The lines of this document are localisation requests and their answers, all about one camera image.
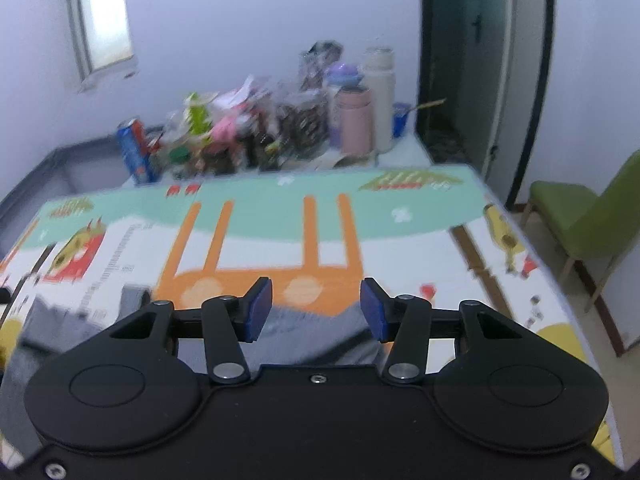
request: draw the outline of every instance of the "chair leg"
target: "chair leg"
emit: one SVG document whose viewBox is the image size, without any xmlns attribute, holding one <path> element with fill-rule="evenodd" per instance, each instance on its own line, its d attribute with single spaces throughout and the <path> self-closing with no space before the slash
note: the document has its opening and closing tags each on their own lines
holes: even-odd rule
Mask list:
<svg viewBox="0 0 640 480">
<path fill-rule="evenodd" d="M 585 314 L 588 313 L 591 310 L 591 307 L 596 303 L 596 300 L 604 290 L 604 287 L 607 285 L 609 278 L 616 270 L 616 267 L 618 266 L 618 263 L 621 259 L 622 256 L 620 254 L 617 254 L 609 261 L 609 265 L 607 265 L 607 268 L 604 270 L 604 274 L 602 275 L 602 278 L 600 279 L 596 290 L 593 292 L 593 295 L 589 298 L 589 301 L 587 301 L 587 305 L 584 307 Z"/>
<path fill-rule="evenodd" d="M 527 206 L 524 208 L 524 213 L 522 213 L 522 218 L 520 219 L 520 228 L 524 229 L 524 226 L 527 225 L 527 220 L 531 216 L 531 212 L 533 211 L 533 202 L 529 200 L 527 202 Z"/>
<path fill-rule="evenodd" d="M 569 276 L 569 272 L 571 272 L 571 270 L 574 268 L 574 263 L 575 263 L 575 258 L 572 258 L 571 256 L 569 256 L 566 260 L 566 263 L 564 264 L 564 269 L 562 269 L 562 272 L 560 273 L 560 277 L 558 278 L 559 285 L 562 285 L 564 283 L 564 280 L 567 279 L 567 277 Z"/>
</svg>

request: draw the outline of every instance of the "white thermos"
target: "white thermos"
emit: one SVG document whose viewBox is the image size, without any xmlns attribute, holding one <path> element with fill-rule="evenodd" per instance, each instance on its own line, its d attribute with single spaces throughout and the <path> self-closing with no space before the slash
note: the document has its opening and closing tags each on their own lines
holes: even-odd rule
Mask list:
<svg viewBox="0 0 640 480">
<path fill-rule="evenodd" d="M 362 73 L 362 84 L 371 90 L 373 101 L 374 149 L 378 153 L 385 153 L 391 149 L 393 141 L 396 97 L 393 49 L 378 46 L 368 48 Z"/>
</svg>

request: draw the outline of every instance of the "chair seat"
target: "chair seat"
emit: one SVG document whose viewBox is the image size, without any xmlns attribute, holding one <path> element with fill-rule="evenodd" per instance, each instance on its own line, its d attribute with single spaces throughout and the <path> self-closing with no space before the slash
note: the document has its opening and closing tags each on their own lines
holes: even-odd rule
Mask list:
<svg viewBox="0 0 640 480">
<path fill-rule="evenodd" d="M 569 228 L 593 206 L 598 196 L 586 186 L 534 182 L 530 199 L 569 256 L 582 259 L 584 248 L 572 240 Z"/>
</svg>

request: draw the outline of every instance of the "window frame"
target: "window frame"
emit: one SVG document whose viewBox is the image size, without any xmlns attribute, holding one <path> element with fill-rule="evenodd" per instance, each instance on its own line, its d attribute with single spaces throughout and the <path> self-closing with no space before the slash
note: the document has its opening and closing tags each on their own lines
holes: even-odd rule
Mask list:
<svg viewBox="0 0 640 480">
<path fill-rule="evenodd" d="M 94 68 L 91 62 L 89 46 L 86 38 L 84 17 L 82 15 L 81 0 L 65 0 L 66 14 L 69 20 L 71 32 L 71 42 L 74 51 L 74 58 L 78 67 L 81 83 L 81 91 L 95 87 L 95 84 L 102 78 L 114 73 L 126 72 L 126 77 L 133 75 L 137 68 L 135 51 L 125 59 L 119 59 L 100 68 Z M 127 12 L 127 31 L 129 40 L 132 42 L 131 30 Z"/>
</svg>

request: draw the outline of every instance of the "circular black disc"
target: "circular black disc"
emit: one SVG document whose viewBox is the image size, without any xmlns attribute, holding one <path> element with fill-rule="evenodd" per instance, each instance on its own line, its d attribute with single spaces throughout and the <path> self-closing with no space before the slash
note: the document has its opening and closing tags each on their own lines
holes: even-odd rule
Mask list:
<svg viewBox="0 0 640 480">
<path fill-rule="evenodd" d="M 155 441 L 183 424 L 200 401 L 196 375 L 140 343 L 71 351 L 43 366 L 24 396 L 36 430 L 63 446 L 112 451 Z"/>
<path fill-rule="evenodd" d="M 493 341 L 447 364 L 433 387 L 446 418 L 495 449 L 551 452 L 593 437 L 609 402 L 599 375 L 559 349 L 522 348 Z"/>
</svg>

